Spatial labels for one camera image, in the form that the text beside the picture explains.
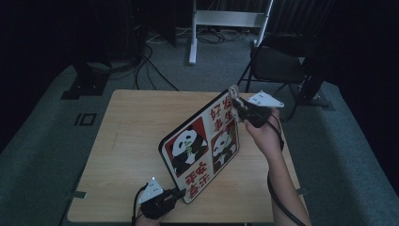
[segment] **white stand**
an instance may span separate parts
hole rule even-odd
[[[196,64],[197,57],[197,24],[223,25],[223,26],[242,26],[260,27],[259,38],[254,41],[255,46],[259,46],[263,40],[267,21],[272,8],[273,0],[269,0],[265,13],[258,12],[238,12],[238,11],[211,11],[197,10],[197,0],[193,0],[193,35],[191,39],[190,59],[191,65]]]

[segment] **hand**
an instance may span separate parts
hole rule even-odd
[[[136,219],[136,225],[135,226],[159,226],[161,224],[162,219],[164,219],[165,215],[160,217],[159,219],[150,219],[146,218],[143,213],[141,212],[141,209],[138,209],[138,218]]]
[[[279,119],[279,111],[275,107],[272,107],[272,115],[274,115],[276,119]],[[270,116],[268,120],[280,131],[279,122],[275,119],[275,117]],[[254,127],[247,120],[244,121],[244,124],[264,156],[268,157],[271,154],[281,153],[281,148],[279,146],[279,135],[270,127],[268,123],[265,123],[261,128]]]

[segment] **human arm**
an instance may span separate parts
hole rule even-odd
[[[271,116],[268,120],[275,128],[279,129],[279,111],[276,108],[272,108],[272,115],[274,117]],[[290,173],[285,164],[279,145],[279,135],[268,123],[261,128],[255,128],[249,121],[245,121],[245,126],[269,163],[270,182],[279,201],[301,222],[305,225],[311,225],[308,213],[296,193]],[[273,199],[272,210],[276,225],[296,225],[277,206]]]

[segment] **gray carpet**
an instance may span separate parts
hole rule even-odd
[[[199,42],[195,66],[188,65],[188,38],[179,37],[176,47],[150,43],[151,61],[179,90],[222,91],[238,81],[254,38]],[[153,89],[153,82],[157,89],[173,90],[151,66],[149,70],[149,75],[146,67],[139,73],[140,89]],[[115,73],[103,96],[61,100],[75,76],[69,67],[54,80],[0,155],[0,225],[82,225],[65,218],[72,192],[112,92],[131,89],[135,78],[134,72]],[[276,87],[253,83],[250,91],[273,92]],[[325,83],[321,91],[332,108],[300,106],[282,125],[299,182],[308,190],[305,200],[313,225],[397,225],[398,197],[356,120],[335,86]],[[279,98],[287,105],[282,114],[287,114],[290,93],[284,89]]]

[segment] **panda picture board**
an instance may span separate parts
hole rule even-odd
[[[185,203],[195,200],[238,153],[231,109],[225,90],[160,142],[159,152],[175,185],[186,189]]]

